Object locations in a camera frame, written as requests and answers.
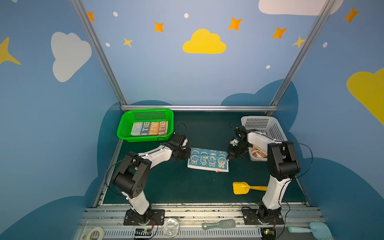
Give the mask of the teal owl pattern towel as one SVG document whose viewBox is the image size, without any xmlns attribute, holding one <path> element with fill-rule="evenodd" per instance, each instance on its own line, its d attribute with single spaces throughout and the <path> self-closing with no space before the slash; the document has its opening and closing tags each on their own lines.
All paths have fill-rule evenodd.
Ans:
<svg viewBox="0 0 384 240">
<path fill-rule="evenodd" d="M 228 153 L 218 150 L 191 148 L 187 167 L 195 170 L 229 172 Z"/>
</svg>

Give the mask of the grey plastic basket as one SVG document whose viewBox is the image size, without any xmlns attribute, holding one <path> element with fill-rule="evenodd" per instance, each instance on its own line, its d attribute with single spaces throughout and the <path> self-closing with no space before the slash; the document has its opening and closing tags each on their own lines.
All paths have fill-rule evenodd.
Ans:
<svg viewBox="0 0 384 240">
<path fill-rule="evenodd" d="M 252 155 L 251 148 L 253 145 L 267 152 L 268 144 L 287 141 L 287 137 L 280 123 L 274 117 L 244 116 L 241 118 L 241 123 L 247 131 L 250 131 L 250 133 L 248 133 L 248 141 L 252 146 L 249 147 L 249 156 L 253 162 L 267 161 L 267 158 L 255 158 Z"/>
</svg>

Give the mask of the striped rabbit text towel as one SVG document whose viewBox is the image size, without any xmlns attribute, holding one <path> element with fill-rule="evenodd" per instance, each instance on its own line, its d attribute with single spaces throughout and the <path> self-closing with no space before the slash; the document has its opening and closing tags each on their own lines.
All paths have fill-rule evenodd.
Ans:
<svg viewBox="0 0 384 240">
<path fill-rule="evenodd" d="M 168 121 L 136 122 L 133 125 L 132 136 L 164 136 L 168 133 Z"/>
</svg>

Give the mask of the green plastic basket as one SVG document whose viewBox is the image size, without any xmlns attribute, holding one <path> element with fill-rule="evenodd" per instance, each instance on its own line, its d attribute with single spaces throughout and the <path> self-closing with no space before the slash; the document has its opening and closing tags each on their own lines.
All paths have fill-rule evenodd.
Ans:
<svg viewBox="0 0 384 240">
<path fill-rule="evenodd" d="M 168 140 L 173 132 L 172 110 L 132 110 L 122 115 L 117 136 L 129 143 L 156 142 Z"/>
</svg>

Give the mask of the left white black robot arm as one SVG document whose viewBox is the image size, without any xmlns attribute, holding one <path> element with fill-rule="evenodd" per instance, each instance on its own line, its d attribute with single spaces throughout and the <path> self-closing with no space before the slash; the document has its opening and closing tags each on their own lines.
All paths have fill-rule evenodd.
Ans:
<svg viewBox="0 0 384 240">
<path fill-rule="evenodd" d="M 167 145 L 161 145 L 145 153 L 129 152 L 112 177 L 112 184 L 129 201 L 135 214 L 145 216 L 151 208 L 144 193 L 151 168 L 172 158 L 187 160 L 190 155 L 189 147 L 176 148 Z"/>
</svg>

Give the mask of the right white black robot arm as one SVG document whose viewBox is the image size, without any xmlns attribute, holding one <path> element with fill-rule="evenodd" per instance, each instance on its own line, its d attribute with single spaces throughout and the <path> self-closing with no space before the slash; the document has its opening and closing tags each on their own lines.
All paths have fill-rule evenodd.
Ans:
<svg viewBox="0 0 384 240">
<path fill-rule="evenodd" d="M 251 147 L 267 154 L 270 180 L 260 208 L 270 214 L 277 212 L 281 209 L 289 183 L 301 171 L 294 143 L 272 139 L 256 130 L 246 130 L 243 126 L 237 127 L 235 134 L 236 137 L 229 143 L 227 159 L 242 158 Z"/>
</svg>

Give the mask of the orange pattern towel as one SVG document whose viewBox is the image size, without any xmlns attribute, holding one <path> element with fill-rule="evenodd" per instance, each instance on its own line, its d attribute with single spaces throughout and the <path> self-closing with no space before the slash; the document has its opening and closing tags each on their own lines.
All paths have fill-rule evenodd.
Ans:
<svg viewBox="0 0 384 240">
<path fill-rule="evenodd" d="M 267 158 L 268 157 L 267 152 L 265 152 L 263 149 L 261 149 L 260 147 L 258 147 L 256 145 L 253 145 L 253 147 L 251 148 L 251 153 L 255 158 Z"/>
</svg>

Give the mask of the yellow toy shovel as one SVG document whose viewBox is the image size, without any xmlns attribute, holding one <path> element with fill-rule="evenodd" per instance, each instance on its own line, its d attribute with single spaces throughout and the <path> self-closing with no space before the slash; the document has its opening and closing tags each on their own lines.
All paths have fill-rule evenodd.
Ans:
<svg viewBox="0 0 384 240">
<path fill-rule="evenodd" d="M 245 195 L 250 190 L 266 192 L 268 187 L 265 186 L 250 186 L 246 182 L 233 182 L 233 192 L 235 195 Z"/>
</svg>

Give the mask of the grey green brush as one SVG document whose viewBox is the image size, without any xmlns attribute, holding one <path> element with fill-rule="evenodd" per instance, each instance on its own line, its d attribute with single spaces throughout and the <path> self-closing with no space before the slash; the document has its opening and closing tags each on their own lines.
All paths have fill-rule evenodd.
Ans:
<svg viewBox="0 0 384 240">
<path fill-rule="evenodd" d="M 236 221 L 233 219 L 221 220 L 216 223 L 202 223 L 203 230 L 211 230 L 211 229 L 232 229 L 237 225 Z"/>
</svg>

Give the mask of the clear round lid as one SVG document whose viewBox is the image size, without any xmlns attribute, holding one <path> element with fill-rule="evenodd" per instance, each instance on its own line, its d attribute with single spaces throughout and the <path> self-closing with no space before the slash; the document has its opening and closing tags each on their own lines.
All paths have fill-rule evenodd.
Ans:
<svg viewBox="0 0 384 240">
<path fill-rule="evenodd" d="M 163 232 L 169 238 L 174 238 L 178 235 L 180 230 L 180 224 L 178 220 L 169 218 L 165 220 L 163 225 Z"/>
</svg>

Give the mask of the right small circuit board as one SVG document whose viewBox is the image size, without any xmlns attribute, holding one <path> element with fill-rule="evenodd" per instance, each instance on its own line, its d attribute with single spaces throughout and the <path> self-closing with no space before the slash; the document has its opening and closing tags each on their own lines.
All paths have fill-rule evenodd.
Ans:
<svg viewBox="0 0 384 240">
<path fill-rule="evenodd" d="M 261 240 L 275 240 L 276 230 L 269 228 L 261 228 Z"/>
</svg>

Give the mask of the small circuit board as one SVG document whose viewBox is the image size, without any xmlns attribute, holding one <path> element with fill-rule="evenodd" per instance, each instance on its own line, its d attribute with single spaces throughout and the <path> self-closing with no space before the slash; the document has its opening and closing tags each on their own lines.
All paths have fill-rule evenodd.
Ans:
<svg viewBox="0 0 384 240">
<path fill-rule="evenodd" d="M 149 240 L 153 236 L 152 231 L 149 229 L 136 228 L 134 231 L 134 240 Z"/>
<path fill-rule="evenodd" d="M 261 228 L 261 240 L 275 240 L 276 230 L 269 228 Z"/>
</svg>

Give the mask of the left small circuit board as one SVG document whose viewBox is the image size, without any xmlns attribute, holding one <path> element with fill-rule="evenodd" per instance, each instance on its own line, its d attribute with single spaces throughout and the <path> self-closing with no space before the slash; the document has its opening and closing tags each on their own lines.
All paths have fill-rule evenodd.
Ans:
<svg viewBox="0 0 384 240">
<path fill-rule="evenodd" d="M 152 231 L 149 229 L 136 228 L 134 231 L 134 240 L 149 240 L 153 236 Z"/>
</svg>

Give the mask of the mint green spatula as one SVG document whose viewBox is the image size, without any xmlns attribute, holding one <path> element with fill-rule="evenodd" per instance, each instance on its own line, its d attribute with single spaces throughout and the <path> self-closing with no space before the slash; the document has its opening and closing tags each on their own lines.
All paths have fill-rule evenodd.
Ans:
<svg viewBox="0 0 384 240">
<path fill-rule="evenodd" d="M 312 233 L 317 240 L 332 240 L 332 233 L 328 226 L 321 222 L 309 223 L 309 228 L 289 226 L 290 233 Z"/>
</svg>

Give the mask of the white tape roll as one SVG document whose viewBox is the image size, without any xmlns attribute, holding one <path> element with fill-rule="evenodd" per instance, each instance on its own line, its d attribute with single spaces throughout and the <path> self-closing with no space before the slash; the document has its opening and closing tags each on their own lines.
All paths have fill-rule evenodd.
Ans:
<svg viewBox="0 0 384 240">
<path fill-rule="evenodd" d="M 86 240 L 103 240 L 105 237 L 105 231 L 102 227 L 95 227 L 90 230 Z"/>
</svg>

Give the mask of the aluminium rear frame bar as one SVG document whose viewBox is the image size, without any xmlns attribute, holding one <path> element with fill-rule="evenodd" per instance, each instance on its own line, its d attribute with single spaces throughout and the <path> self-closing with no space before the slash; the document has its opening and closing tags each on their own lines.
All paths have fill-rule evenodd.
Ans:
<svg viewBox="0 0 384 240">
<path fill-rule="evenodd" d="M 159 106 L 159 105 L 121 105 L 123 111 L 170 109 L 184 112 L 276 112 L 277 106 Z"/>
</svg>

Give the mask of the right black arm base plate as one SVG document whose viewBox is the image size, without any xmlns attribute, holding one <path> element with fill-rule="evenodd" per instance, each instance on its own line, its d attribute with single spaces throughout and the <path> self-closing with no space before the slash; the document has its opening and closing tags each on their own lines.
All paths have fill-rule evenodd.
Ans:
<svg viewBox="0 0 384 240">
<path fill-rule="evenodd" d="M 278 215 L 276 218 L 272 220 L 267 220 L 266 222 L 262 222 L 258 218 L 258 209 L 251 209 L 249 207 L 241 208 L 241 212 L 243 214 L 243 219 L 245 225 L 283 225 L 284 218 L 282 215 Z"/>
</svg>

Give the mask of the aluminium front rail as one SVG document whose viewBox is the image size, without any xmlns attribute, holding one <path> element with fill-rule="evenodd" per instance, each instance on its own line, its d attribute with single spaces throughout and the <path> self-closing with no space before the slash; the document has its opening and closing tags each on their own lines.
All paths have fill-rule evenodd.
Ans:
<svg viewBox="0 0 384 240">
<path fill-rule="evenodd" d="M 241 208 L 256 209 L 254 203 L 218 203 L 218 204 L 154 204 L 153 210 L 164 210 L 165 220 L 174 218 L 180 224 L 176 240 L 197 239 L 240 239 L 258 240 L 261 237 L 261 228 L 275 228 L 280 240 L 293 239 L 283 227 L 308 227 L 311 222 L 324 223 L 322 213 L 317 207 L 308 207 L 304 203 L 283 204 L 283 225 L 245 225 Z M 105 240 L 134 240 L 136 228 L 145 229 L 145 226 L 124 226 L 124 217 L 128 210 L 127 205 L 106 205 L 98 208 L 86 209 L 83 219 L 76 232 L 76 240 L 86 240 L 91 229 L 102 227 L 105 231 Z M 216 223 L 221 220 L 233 219 L 237 225 L 232 229 L 203 230 L 202 223 Z M 163 225 L 147 226 L 152 231 L 150 240 L 167 240 L 163 232 Z"/>
</svg>

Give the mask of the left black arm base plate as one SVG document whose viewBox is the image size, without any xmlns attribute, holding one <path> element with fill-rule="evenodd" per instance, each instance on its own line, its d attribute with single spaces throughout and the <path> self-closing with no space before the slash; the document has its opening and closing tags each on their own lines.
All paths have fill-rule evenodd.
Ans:
<svg viewBox="0 0 384 240">
<path fill-rule="evenodd" d="M 124 226 L 149 226 L 149 225 L 159 225 L 164 224 L 165 211 L 164 210 L 151 210 L 148 209 L 143 215 L 136 213 L 134 210 L 130 209 L 126 211 L 124 217 Z"/>
</svg>

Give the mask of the aluminium left frame post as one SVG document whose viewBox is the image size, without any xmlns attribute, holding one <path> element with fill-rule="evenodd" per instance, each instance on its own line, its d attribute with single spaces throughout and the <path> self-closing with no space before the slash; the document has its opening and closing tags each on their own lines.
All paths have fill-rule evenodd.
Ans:
<svg viewBox="0 0 384 240">
<path fill-rule="evenodd" d="M 100 40 L 96 34 L 96 31 L 93 27 L 93 24 L 92 24 L 92 21 L 90 20 L 89 16 L 88 16 L 88 13 L 86 11 L 86 8 L 85 8 L 85 5 L 83 3 L 83 1 L 81 0 L 71 0 L 71 3 L 91 41 L 91 44 L 101 62 L 101 65 L 107 75 L 107 78 L 121 104 L 122 105 L 126 105 L 127 102 L 126 102 L 126 99 L 124 97 L 124 94 L 122 92 L 122 89 L 117 81 L 117 78 L 112 70 L 112 67 L 107 59 L 107 56 L 103 50 L 103 47 L 100 43 Z"/>
</svg>

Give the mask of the aluminium frame post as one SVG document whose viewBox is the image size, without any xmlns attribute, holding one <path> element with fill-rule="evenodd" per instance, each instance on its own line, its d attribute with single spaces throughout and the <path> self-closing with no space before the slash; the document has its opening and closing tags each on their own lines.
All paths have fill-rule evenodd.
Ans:
<svg viewBox="0 0 384 240">
<path fill-rule="evenodd" d="M 90 20 L 89 16 L 88 16 L 88 13 L 86 11 L 86 8 L 85 8 L 85 5 L 83 3 L 83 1 L 81 0 L 71 0 L 71 3 L 91 41 L 91 44 L 101 62 L 101 65 L 107 75 L 107 78 L 121 104 L 122 105 L 126 105 L 127 102 L 126 102 L 126 99 L 124 97 L 124 94 L 122 92 L 122 89 L 117 81 L 117 78 L 112 70 L 112 67 L 107 59 L 107 56 L 103 50 L 103 47 L 100 43 L 100 40 L 96 34 L 96 31 L 93 27 L 93 24 L 92 24 L 92 21 Z"/>
<path fill-rule="evenodd" d="M 307 56 L 308 52 L 310 51 L 313 43 L 317 39 L 318 35 L 320 34 L 321 30 L 323 29 L 324 25 L 326 24 L 328 18 L 331 15 L 331 10 L 333 6 L 335 5 L 335 0 L 327 0 L 325 1 L 325 4 L 323 8 L 321 9 L 318 17 L 316 18 L 312 28 L 310 29 L 307 39 L 300 47 L 300 50 L 293 61 L 293 64 L 291 65 L 287 75 L 283 79 L 281 85 L 279 86 L 276 94 L 274 95 L 270 107 L 277 108 L 280 100 L 282 99 L 284 93 L 288 89 L 288 86 L 292 82 L 294 76 L 296 75 L 297 71 L 299 70 L 301 64 L 303 63 L 305 57 Z"/>
</svg>

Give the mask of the aluminium right frame post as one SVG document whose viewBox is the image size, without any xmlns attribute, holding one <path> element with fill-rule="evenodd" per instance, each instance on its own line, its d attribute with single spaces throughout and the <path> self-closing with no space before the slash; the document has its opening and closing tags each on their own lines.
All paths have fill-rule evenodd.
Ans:
<svg viewBox="0 0 384 240">
<path fill-rule="evenodd" d="M 282 99 L 284 93 L 288 89 L 288 86 L 292 82 L 294 76 L 296 75 L 297 71 L 299 70 L 301 64 L 303 63 L 305 57 L 307 56 L 308 52 L 310 51 L 313 43 L 317 39 L 318 35 L 320 34 L 321 30 L 323 29 L 324 25 L 326 24 L 328 18 L 331 15 L 331 10 L 333 6 L 335 5 L 335 0 L 327 0 L 325 1 L 325 4 L 323 8 L 321 9 L 318 17 L 316 18 L 312 28 L 310 29 L 307 39 L 300 47 L 300 50 L 293 61 L 293 64 L 291 65 L 287 75 L 283 79 L 281 85 L 279 86 L 276 94 L 274 95 L 270 107 L 277 108 L 280 100 Z"/>
</svg>

